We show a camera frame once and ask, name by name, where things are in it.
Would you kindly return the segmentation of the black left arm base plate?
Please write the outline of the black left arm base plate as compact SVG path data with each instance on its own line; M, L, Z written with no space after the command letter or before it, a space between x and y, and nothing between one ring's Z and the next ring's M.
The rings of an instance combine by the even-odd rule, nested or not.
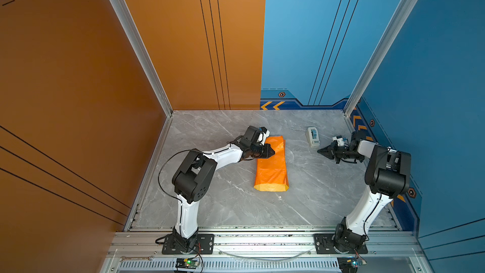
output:
M182 236L173 233L165 237L162 254L178 255L200 253L202 255L210 255L213 254L214 240L214 234L195 233L190 238L185 239Z

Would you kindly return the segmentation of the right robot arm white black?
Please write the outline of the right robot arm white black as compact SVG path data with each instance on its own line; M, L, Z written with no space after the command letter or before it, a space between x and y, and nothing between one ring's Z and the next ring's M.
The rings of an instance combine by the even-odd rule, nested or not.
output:
M318 153L337 164L369 160L364 176L365 191L354 210L337 225L333 236L338 251L358 250L369 240L370 226L381 210L394 198L407 193L412 157L407 152L368 140L353 139L345 144L338 136Z

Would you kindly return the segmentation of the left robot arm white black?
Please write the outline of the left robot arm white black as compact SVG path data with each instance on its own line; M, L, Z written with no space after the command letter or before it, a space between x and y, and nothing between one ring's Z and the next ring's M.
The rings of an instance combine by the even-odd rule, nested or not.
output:
M189 150L173 177L179 200L174 227L179 238L189 240L198 232L199 201L207 194L217 170L250 159L269 159L275 155L270 144L230 143L211 151Z

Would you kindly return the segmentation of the yellow wrapping paper sheet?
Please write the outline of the yellow wrapping paper sheet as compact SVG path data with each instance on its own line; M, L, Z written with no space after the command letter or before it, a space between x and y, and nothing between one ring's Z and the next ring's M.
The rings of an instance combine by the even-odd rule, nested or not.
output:
M285 139L282 136L266 140L275 154L268 159L258 159L254 189L261 192L286 192L289 189L285 161Z

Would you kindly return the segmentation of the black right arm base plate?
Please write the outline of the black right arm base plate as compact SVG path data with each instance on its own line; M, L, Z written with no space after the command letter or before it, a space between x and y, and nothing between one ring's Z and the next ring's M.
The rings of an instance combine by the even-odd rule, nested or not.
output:
M314 234L314 247L317 254L368 254L365 237L359 235L341 236L335 239L334 234Z

